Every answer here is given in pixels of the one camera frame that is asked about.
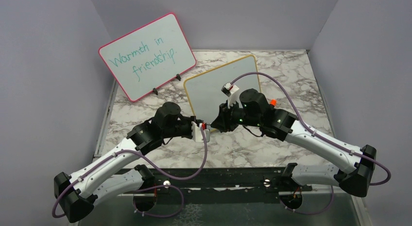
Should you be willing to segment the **yellow framed whiteboard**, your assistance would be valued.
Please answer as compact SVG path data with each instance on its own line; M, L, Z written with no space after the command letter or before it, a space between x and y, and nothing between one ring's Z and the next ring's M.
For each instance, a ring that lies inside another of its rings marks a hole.
M257 72L254 55L247 55L184 81L184 89L193 115L211 124L218 116L219 105L228 97L221 92L224 84L248 72Z

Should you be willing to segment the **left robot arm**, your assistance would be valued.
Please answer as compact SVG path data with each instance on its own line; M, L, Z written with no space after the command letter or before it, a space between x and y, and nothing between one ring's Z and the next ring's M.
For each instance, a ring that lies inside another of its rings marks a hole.
M53 180L56 201L52 216L66 217L75 223L108 198L133 190L149 191L153 180L141 171L128 171L119 177L115 173L138 159L147 161L160 171L146 155L164 145L166 138L175 137L199 141L204 145L208 142L203 120L184 116L178 104L166 102L153 117L135 125L110 152L71 174L61 172L56 175Z

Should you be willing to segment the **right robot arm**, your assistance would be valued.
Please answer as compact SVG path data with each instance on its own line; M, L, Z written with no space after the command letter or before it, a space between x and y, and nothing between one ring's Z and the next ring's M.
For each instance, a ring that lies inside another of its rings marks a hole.
M263 136L298 145L330 162L324 166L293 164L280 178L284 189L320 184L340 187L357 197L367 195L375 169L374 147L360 148L312 127L305 128L295 114L275 108L274 102L268 102L264 94L253 88L241 92L237 86L230 86L223 87L222 92L228 99L220 104L212 128L232 132L239 125L256 126Z

